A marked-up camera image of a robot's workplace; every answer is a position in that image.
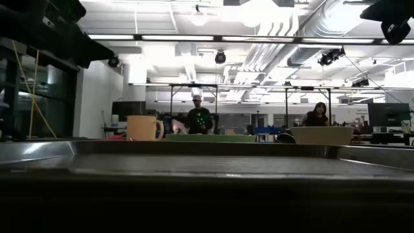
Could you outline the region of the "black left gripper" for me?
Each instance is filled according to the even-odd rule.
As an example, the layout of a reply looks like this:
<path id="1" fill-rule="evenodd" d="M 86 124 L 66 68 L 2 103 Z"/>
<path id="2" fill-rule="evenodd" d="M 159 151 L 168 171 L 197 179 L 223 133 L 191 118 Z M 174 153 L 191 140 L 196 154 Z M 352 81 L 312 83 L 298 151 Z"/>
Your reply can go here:
<path id="1" fill-rule="evenodd" d="M 85 15 L 79 0 L 0 0 L 0 37 L 69 55 L 87 69 L 114 52 L 81 31 L 78 21 Z"/>

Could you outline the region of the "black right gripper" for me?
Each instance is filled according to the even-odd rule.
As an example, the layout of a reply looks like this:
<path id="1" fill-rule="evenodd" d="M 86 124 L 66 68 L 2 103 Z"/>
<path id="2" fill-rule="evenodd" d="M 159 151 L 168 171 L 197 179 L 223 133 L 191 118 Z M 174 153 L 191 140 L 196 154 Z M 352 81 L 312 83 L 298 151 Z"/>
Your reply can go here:
<path id="1" fill-rule="evenodd" d="M 362 11 L 361 19 L 381 21 L 381 29 L 387 42 L 396 45 L 409 34 L 408 21 L 414 18 L 414 0 L 371 0 Z"/>

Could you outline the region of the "yellow ceramic mug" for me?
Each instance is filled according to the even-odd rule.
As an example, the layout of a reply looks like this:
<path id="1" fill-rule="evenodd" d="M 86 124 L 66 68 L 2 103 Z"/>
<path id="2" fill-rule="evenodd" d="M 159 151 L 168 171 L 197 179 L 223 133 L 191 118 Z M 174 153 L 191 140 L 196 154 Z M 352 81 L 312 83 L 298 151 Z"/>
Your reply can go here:
<path id="1" fill-rule="evenodd" d="M 164 135 L 164 124 L 154 116 L 128 116 L 127 139 L 129 140 L 161 140 Z"/>

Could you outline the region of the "beige bowl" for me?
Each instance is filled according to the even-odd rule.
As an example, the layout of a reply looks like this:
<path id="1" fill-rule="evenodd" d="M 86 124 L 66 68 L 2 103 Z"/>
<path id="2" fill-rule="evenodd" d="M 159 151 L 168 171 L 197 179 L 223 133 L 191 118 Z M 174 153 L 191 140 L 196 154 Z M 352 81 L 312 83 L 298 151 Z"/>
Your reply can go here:
<path id="1" fill-rule="evenodd" d="M 350 143 L 354 128 L 336 126 L 305 126 L 290 128 L 296 144 L 346 146 Z"/>

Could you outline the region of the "green plate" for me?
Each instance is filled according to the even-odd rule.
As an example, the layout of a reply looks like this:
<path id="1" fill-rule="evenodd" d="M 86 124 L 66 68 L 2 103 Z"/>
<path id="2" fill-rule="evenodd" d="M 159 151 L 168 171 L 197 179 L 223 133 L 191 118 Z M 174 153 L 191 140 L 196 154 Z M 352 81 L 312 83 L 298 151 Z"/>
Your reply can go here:
<path id="1" fill-rule="evenodd" d="M 254 143 L 252 135 L 166 135 L 166 140 L 184 142 L 234 142 Z"/>

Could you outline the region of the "brown plastic serving tray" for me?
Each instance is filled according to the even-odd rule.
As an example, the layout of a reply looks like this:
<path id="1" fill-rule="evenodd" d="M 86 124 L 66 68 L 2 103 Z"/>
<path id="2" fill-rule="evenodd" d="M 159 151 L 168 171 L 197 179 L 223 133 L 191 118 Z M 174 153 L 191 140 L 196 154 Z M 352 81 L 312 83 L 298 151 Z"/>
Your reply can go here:
<path id="1" fill-rule="evenodd" d="M 103 181 L 163 188 L 336 188 L 414 193 L 414 150 L 231 142 L 74 140 L 0 144 L 10 181 Z"/>

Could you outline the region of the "black monitor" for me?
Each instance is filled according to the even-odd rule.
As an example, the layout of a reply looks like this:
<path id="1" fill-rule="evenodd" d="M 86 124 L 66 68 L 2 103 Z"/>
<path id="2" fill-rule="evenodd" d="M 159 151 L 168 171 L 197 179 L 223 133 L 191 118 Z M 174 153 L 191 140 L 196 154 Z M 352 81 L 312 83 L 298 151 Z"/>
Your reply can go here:
<path id="1" fill-rule="evenodd" d="M 146 103 L 141 101 L 113 102 L 111 114 L 118 115 L 119 122 L 126 122 L 128 116 L 143 115 L 146 112 Z"/>
<path id="2" fill-rule="evenodd" d="M 411 120 L 409 104 L 369 103 L 367 105 L 369 125 L 373 127 L 400 127 L 405 120 Z"/>

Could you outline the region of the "round ceiling lamp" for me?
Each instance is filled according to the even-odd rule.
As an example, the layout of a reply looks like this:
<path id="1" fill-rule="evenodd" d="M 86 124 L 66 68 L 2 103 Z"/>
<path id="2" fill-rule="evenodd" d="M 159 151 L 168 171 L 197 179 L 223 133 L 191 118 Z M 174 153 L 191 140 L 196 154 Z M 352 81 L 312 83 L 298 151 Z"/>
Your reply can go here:
<path id="1" fill-rule="evenodd" d="M 199 5 L 194 6 L 194 10 L 191 12 L 191 22 L 195 26 L 203 26 L 207 22 L 207 13 L 200 9 Z"/>

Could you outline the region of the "person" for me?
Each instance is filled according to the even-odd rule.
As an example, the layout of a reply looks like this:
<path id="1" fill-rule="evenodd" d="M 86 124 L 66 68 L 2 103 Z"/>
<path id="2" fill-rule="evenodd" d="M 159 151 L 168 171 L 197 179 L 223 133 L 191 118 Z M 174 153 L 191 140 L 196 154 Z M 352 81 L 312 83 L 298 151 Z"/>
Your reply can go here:
<path id="1" fill-rule="evenodd" d="M 189 111 L 186 121 L 186 127 L 190 135 L 202 134 L 207 135 L 213 127 L 210 111 L 201 106 L 201 96 L 193 95 L 194 108 Z"/>
<path id="2" fill-rule="evenodd" d="M 318 102 L 312 111 L 307 112 L 302 121 L 302 126 L 328 126 L 329 119 L 326 115 L 327 107 L 323 102 Z"/>

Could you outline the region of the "black bar with light strips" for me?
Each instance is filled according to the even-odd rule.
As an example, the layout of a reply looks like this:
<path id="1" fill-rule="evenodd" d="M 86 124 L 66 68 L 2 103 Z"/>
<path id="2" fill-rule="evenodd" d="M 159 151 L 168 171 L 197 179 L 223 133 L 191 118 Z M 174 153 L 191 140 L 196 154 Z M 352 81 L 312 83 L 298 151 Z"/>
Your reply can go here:
<path id="1" fill-rule="evenodd" d="M 297 36 L 212 36 L 182 34 L 89 34 L 96 41 L 276 43 L 304 45 L 391 45 L 382 38 L 318 38 Z"/>

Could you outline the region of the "blue bins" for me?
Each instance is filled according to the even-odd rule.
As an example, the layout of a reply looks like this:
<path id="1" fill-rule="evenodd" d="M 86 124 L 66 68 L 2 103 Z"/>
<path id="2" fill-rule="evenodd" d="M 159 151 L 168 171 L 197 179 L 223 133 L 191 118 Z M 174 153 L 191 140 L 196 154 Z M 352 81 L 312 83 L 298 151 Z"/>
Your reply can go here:
<path id="1" fill-rule="evenodd" d="M 275 135 L 281 133 L 281 128 L 279 127 L 256 127 L 254 128 L 255 134 L 269 134 L 269 135 Z"/>

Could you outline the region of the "black metal frame stand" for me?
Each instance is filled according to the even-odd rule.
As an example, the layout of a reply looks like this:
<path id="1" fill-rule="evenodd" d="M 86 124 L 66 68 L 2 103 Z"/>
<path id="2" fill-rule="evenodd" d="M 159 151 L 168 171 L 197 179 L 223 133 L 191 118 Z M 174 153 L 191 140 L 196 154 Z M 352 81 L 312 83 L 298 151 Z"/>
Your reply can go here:
<path id="1" fill-rule="evenodd" d="M 210 88 L 215 88 L 215 92 L 212 92 L 212 91 L 210 91 L 210 92 L 215 97 L 215 113 L 217 114 L 217 95 L 218 95 L 218 90 L 219 90 L 217 84 L 208 84 L 208 83 L 170 83 L 170 84 L 168 84 L 168 86 L 171 87 L 171 91 L 170 91 L 170 101 L 169 101 L 169 114 L 171 116 L 173 115 L 173 97 L 175 95 L 175 93 L 173 92 L 173 90 L 174 90 L 175 87 L 180 87 L 179 90 L 177 90 L 177 92 L 179 92 L 183 87 L 191 87 L 191 88 L 193 88 L 193 87 L 196 87 L 196 88 L 205 87 L 209 91 L 210 91 Z"/>
<path id="2" fill-rule="evenodd" d="M 331 90 L 333 87 L 314 87 L 314 86 L 292 86 L 292 87 L 284 87 L 285 90 L 285 125 L 289 126 L 289 96 L 288 91 L 289 89 L 293 90 L 293 93 L 296 91 L 319 91 L 326 99 L 328 99 L 328 116 L 329 116 L 329 126 L 332 126 L 332 104 L 331 104 Z"/>

